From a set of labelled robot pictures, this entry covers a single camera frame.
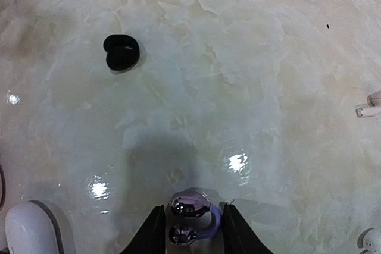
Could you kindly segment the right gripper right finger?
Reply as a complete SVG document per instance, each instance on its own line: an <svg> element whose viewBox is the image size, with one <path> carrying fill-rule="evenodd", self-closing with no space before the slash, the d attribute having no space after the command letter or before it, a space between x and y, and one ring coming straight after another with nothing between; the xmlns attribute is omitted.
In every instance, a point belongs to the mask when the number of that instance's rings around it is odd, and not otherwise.
<svg viewBox="0 0 381 254"><path fill-rule="evenodd" d="M273 254L254 233L233 204L225 204L222 214L224 252L227 254Z"/></svg>

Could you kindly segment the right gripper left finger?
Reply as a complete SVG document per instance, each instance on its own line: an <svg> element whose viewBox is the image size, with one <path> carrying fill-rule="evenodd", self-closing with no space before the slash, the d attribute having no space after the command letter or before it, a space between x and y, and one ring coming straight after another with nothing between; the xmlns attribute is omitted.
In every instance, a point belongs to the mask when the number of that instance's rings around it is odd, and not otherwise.
<svg viewBox="0 0 381 254"><path fill-rule="evenodd" d="M121 254L165 254L165 209L155 206Z"/></svg>

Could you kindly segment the purple chrome earbud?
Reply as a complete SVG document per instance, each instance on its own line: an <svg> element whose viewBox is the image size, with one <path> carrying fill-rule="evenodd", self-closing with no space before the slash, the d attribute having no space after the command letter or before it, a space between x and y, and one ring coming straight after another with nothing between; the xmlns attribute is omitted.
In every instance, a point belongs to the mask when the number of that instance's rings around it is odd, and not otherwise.
<svg viewBox="0 0 381 254"><path fill-rule="evenodd" d="M186 220L199 219L206 213L211 215L209 225L204 228L196 229L185 223L172 226L168 231L168 238L175 246L189 246L197 240L210 239L220 229L222 218L220 208L196 190L175 193L169 201L169 207L175 217Z"/></svg>

